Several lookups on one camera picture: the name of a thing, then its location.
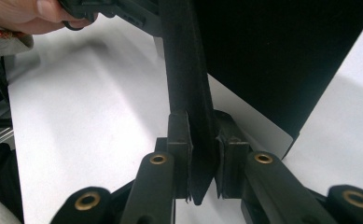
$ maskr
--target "screw hole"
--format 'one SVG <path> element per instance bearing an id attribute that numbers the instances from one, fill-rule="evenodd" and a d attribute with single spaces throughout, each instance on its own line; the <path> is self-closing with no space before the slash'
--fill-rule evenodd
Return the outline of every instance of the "screw hole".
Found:
<path id="1" fill-rule="evenodd" d="M 363 194 L 362 193 L 355 191 L 355 190 L 347 189 L 343 192 L 342 196 L 348 203 L 350 203 L 356 207 L 363 208 Z"/>
<path id="2" fill-rule="evenodd" d="M 100 194 L 96 191 L 90 191 L 82 194 L 75 203 L 75 208 L 79 211 L 86 211 L 92 209 L 99 204 Z"/>
<path id="3" fill-rule="evenodd" d="M 260 163 L 264 163 L 264 164 L 269 164 L 273 162 L 273 158 L 269 155 L 263 154 L 263 153 L 259 153 L 257 155 L 255 155 L 255 160 L 260 162 Z"/>
<path id="4" fill-rule="evenodd" d="M 156 165 L 163 164 L 167 161 L 166 157 L 163 155 L 154 155 L 149 160 L 151 161 L 152 164 Z"/>

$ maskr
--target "white desk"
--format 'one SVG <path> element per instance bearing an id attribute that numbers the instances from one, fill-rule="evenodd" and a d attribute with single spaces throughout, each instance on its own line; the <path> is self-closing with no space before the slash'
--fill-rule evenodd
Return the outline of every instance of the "white desk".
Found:
<path id="1" fill-rule="evenodd" d="M 9 94 L 26 223 L 48 223 L 73 192 L 114 191 L 166 136 L 164 61 L 151 36 L 101 17 L 80 32 L 35 37 Z M 363 188 L 363 36 L 284 160 L 306 187 Z M 237 200 L 177 202 L 176 223 L 244 223 Z"/>

